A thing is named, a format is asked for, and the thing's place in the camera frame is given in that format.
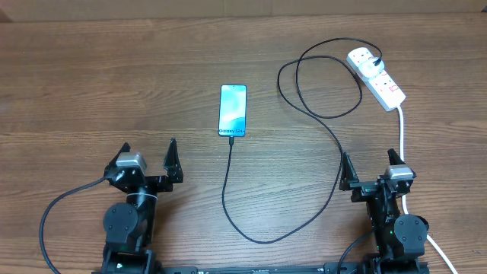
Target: power strip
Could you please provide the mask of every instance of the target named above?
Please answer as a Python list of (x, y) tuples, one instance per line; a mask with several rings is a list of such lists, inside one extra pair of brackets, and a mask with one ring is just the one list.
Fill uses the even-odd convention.
[(357, 72), (358, 77), (372, 91), (380, 105), (386, 110), (396, 109), (406, 99), (405, 94), (384, 69), (384, 62), (378, 60), (366, 47), (352, 50), (347, 62)]

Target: smartphone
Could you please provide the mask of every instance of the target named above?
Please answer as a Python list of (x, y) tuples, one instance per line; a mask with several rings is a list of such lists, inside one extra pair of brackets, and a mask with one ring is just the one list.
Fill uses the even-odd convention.
[(247, 86), (242, 84), (222, 85), (218, 134), (222, 137), (244, 137), (246, 115)]

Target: wooden table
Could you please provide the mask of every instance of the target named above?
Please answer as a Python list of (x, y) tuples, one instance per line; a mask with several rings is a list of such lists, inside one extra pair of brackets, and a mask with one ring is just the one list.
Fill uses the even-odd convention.
[[(276, 90), (281, 65), (333, 37), (360, 37), (384, 52), (408, 98), (406, 161), (418, 174), (411, 213), (461, 273), (487, 272), (487, 17), (404, 14), (0, 24), (0, 272), (50, 273), (37, 238), (40, 217), (59, 194), (101, 177), (122, 143), (160, 174), (170, 138), (185, 182), (162, 193), (154, 249), (165, 266), (292, 266), (337, 261), (370, 229), (365, 204), (336, 191), (325, 212), (276, 244), (243, 239), (221, 208), (228, 156), (219, 138), (219, 88), (249, 87), (247, 136), (236, 139), (228, 211), (251, 237), (269, 240), (308, 220), (326, 201), (339, 165), (323, 127), (291, 109)], [(345, 59), (360, 43), (314, 54)], [(285, 93), (298, 102), (293, 69)], [(305, 62), (312, 109), (337, 114), (358, 100), (340, 64)], [(360, 107), (327, 120), (362, 180), (382, 174), (398, 147), (396, 111), (364, 90)], [(58, 203), (46, 245), (62, 273), (99, 269), (103, 214), (124, 195), (103, 183)], [(426, 244), (423, 261), (446, 273)], [(360, 260), (373, 241), (349, 255)]]

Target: white cable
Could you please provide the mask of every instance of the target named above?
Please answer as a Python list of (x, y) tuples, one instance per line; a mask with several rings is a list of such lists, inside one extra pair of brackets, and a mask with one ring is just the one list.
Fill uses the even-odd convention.
[[(403, 109), (401, 109), (401, 106), (398, 106), (397, 107), (397, 112), (399, 113), (399, 156), (401, 157), (401, 160), (404, 161), (404, 115), (403, 115)], [(406, 195), (403, 195), (401, 197), (401, 201), (402, 201), (402, 204), (403, 204), (404, 214), (409, 214), (409, 211), (408, 211), (408, 208), (407, 208), (407, 204), (406, 204)], [(441, 248), (436, 244), (436, 242), (433, 240), (433, 238), (428, 235), (426, 237), (426, 239), (431, 243), (431, 245), (440, 254), (441, 258), (443, 258), (443, 260), (447, 263), (447, 265), (450, 268), (451, 272), (453, 274), (458, 274), (458, 272), (455, 269), (454, 265), (448, 259), (447, 255), (445, 255), (443, 253), (443, 250), (441, 250)]]

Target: cable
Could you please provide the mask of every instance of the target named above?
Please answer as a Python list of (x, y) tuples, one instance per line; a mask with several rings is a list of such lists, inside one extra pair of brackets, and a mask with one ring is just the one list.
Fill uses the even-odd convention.
[[(397, 107), (397, 113), (399, 114), (399, 156), (401, 160), (404, 161), (404, 115), (403, 109), (401, 106)], [(401, 196), (401, 202), (403, 204), (403, 212), (404, 214), (409, 214), (407, 203), (406, 203), (406, 195)], [(450, 268), (453, 274), (458, 274), (457, 270), (455, 269), (454, 265), (448, 259), (447, 255), (441, 250), (441, 248), (436, 244), (433, 238), (428, 234), (426, 239), (431, 243), (431, 245), (436, 249), (436, 251), (440, 254), (441, 258), (443, 258), (444, 262), (447, 263), (448, 267)]]
[(40, 250), (42, 251), (43, 253), (43, 256), (44, 256), (44, 260), (46, 261), (47, 263), (47, 266), (55, 273), (55, 274), (60, 274), (59, 271), (56, 269), (56, 267), (54, 267), (53, 263), (51, 262), (51, 260), (49, 259), (49, 256), (47, 256), (47, 252), (46, 252), (46, 247), (44, 245), (44, 224), (46, 223), (46, 218), (47, 218), (47, 215), (49, 214), (49, 211), (51, 210), (51, 208), (57, 203), (59, 202), (59, 200), (61, 200), (62, 198), (66, 197), (67, 195), (71, 195), (73, 193), (76, 193), (80, 190), (86, 190), (87, 188), (90, 188), (92, 186), (96, 186), (97, 184), (101, 183), (105, 181), (105, 177), (103, 178), (100, 178), (96, 181), (94, 181), (93, 183), (89, 183), (87, 185), (84, 185), (84, 186), (80, 186), (78, 188), (75, 188), (73, 190), (69, 190), (68, 192), (66, 193), (63, 193), (61, 195), (59, 195), (59, 197), (55, 198), (48, 206), (47, 206), (47, 209), (46, 211), (44, 212), (44, 215), (43, 217), (40, 219), (40, 226), (39, 226), (39, 244), (40, 244)]
[[(355, 76), (355, 73), (340, 59), (337, 59), (333, 56), (308, 56), (308, 57), (304, 57), (304, 55), (306, 53), (308, 53), (310, 50), (314, 49), (315, 47), (319, 46), (319, 45), (323, 45), (324, 43), (328, 43), (328, 42), (333, 42), (333, 41), (337, 41), (337, 40), (351, 40), (351, 41), (357, 41), (357, 42), (362, 42), (362, 43), (366, 43), (367, 45), (370, 45), (372, 47), (374, 47), (375, 49), (377, 49), (380, 53), (380, 58), (378, 59), (378, 62), (380, 62), (380, 59), (382, 58), (382, 52), (380, 51), (380, 49), (375, 46), (374, 44), (372, 43), (369, 43), (365, 40), (361, 40), (361, 39), (356, 39), (356, 38), (348, 38), (348, 37), (342, 37), (342, 38), (334, 38), (334, 39), (330, 39), (330, 40), (326, 40), (326, 41), (323, 41), (323, 42), (320, 42), (314, 46), (312, 46), (311, 48), (307, 49), (303, 54), (301, 54), (301, 56), (299, 57), (298, 60), (294, 60), (292, 62), (289, 62), (285, 65), (283, 65), (280, 69), (279, 69), (279, 73), (277, 74), (277, 88), (279, 90), (279, 93), (280, 95), (282, 96), (282, 98), (286, 101), (286, 103), (288, 103), (291, 107), (295, 108), (296, 110), (298, 110), (299, 112), (315, 119), (319, 124), (321, 124), (323, 127), (325, 127), (325, 129), (330, 133), (330, 135), (333, 137), (333, 139), (335, 140), (336, 142), (336, 146), (338, 147), (339, 149), (339, 152), (340, 152), (340, 163), (339, 163), (339, 168), (338, 168), (338, 172), (336, 174), (336, 179), (335, 179), (335, 183), (333, 184), (333, 187), (332, 187), (332, 190), (331, 192), (329, 193), (329, 196), (328, 196), (328, 199), (326, 200), (325, 204), (323, 205), (323, 207), (318, 211), (317, 214), (315, 214), (311, 219), (309, 219), (308, 221), (306, 221), (305, 223), (303, 223), (302, 225), (300, 225), (298, 228), (295, 228), (293, 231), (291, 232), (288, 232), (287, 234), (281, 236), (281, 237), (278, 237), (274, 240), (271, 240), (271, 241), (258, 241), (258, 240), (254, 240), (252, 239), (251, 237), (248, 237), (247, 235), (245, 235), (245, 233), (243, 233), (236, 225), (235, 223), (231, 220), (231, 217), (230, 215), (228, 214), (227, 212), (227, 209), (225, 207), (225, 200), (224, 200), (224, 196), (225, 196), (225, 189), (226, 189), (226, 186), (227, 186), (227, 180), (228, 180), (228, 173), (229, 173), (229, 170), (230, 170), (230, 161), (231, 161), (231, 151), (232, 151), (232, 148), (233, 148), (233, 143), (234, 143), (234, 140), (233, 140), (233, 137), (230, 137), (230, 151), (228, 153), (228, 166), (227, 166), (227, 173), (225, 175), (225, 179), (224, 179), (224, 183), (223, 183), (223, 190), (221, 191), (221, 204), (223, 205), (223, 210), (224, 210), (224, 213), (225, 215), (227, 216), (227, 219), (228, 221), (230, 222), (230, 224), (235, 228), (235, 230), (240, 234), (242, 235), (244, 238), (246, 238), (247, 240), (251, 241), (251, 242), (254, 242), (256, 244), (272, 244), (272, 243), (275, 243), (277, 241), (280, 241), (288, 236), (291, 236), (293, 235), (295, 232), (301, 230), (302, 228), (304, 228), (305, 226), (307, 226), (308, 224), (310, 224), (312, 221), (314, 221), (314, 219), (316, 219), (320, 214), (321, 212), (323, 212), (326, 207), (328, 206), (329, 204), (329, 201), (332, 199), (332, 196), (333, 196), (333, 193), (335, 192), (335, 188), (336, 188), (336, 184), (338, 183), (338, 179), (340, 177), (340, 174), (341, 174), (341, 171), (342, 171), (342, 155), (343, 155), (343, 149), (342, 149), (342, 145), (340, 144), (339, 140), (336, 138), (335, 134), (333, 133), (333, 131), (325, 124), (323, 123), (323, 121), (321, 121), (319, 118), (322, 118), (322, 119), (334, 119), (334, 118), (339, 118), (339, 117), (342, 117), (342, 116), (345, 116), (349, 113), (351, 113), (354, 109), (356, 109), (358, 107), (358, 105), (361, 103), (362, 101), (362, 88), (361, 88), (361, 85), (360, 85), (360, 82), (358, 81), (357, 77)], [(312, 111), (305, 103), (304, 101), (304, 98), (301, 94), (301, 90), (299, 88), (299, 81), (298, 81), (298, 69), (299, 69), (299, 65), (302, 61), (304, 60), (309, 60), (309, 59), (332, 59), (332, 60), (335, 60), (337, 62), (339, 62), (340, 64), (342, 64), (350, 73), (350, 75), (353, 77), (353, 79), (355, 80), (355, 82), (357, 83), (357, 87), (358, 87), (358, 91), (359, 91), (359, 99), (358, 99), (358, 102), (356, 105), (354, 105), (350, 110), (342, 113), (342, 114), (339, 114), (339, 115), (335, 115), (335, 116), (321, 116), (320, 114), (317, 114), (315, 113), (314, 111)], [(282, 90), (281, 90), (281, 84), (280, 84), (280, 78), (281, 78), (281, 72), (283, 69), (285, 69), (287, 66), (289, 65), (292, 65), (292, 64), (295, 64), (297, 63), (296, 65), (296, 89), (297, 89), (297, 93), (298, 93), (298, 96), (301, 100), (301, 103), (304, 105), (304, 107), (306, 108), (306, 110), (302, 110), (301, 108), (299, 107), (296, 107), (293, 103), (291, 103), (288, 98), (286, 98), (286, 96), (282, 93)]]
[(340, 257), (340, 261), (338, 261), (338, 265), (336, 266), (336, 273), (337, 274), (340, 274), (341, 273), (341, 271), (342, 271), (342, 263), (345, 260), (345, 258), (347, 257), (347, 255), (349, 254), (350, 250), (352, 250), (355, 246), (357, 246), (358, 244), (360, 244), (361, 242), (363, 242), (365, 239), (369, 238), (372, 235), (373, 232), (374, 231), (370, 231), (370, 232), (368, 232), (366, 234), (363, 234), (362, 236), (360, 236), (359, 239), (355, 240), (352, 244), (350, 244), (349, 247), (347, 247), (347, 249), (345, 250), (345, 252), (343, 253), (343, 255)]

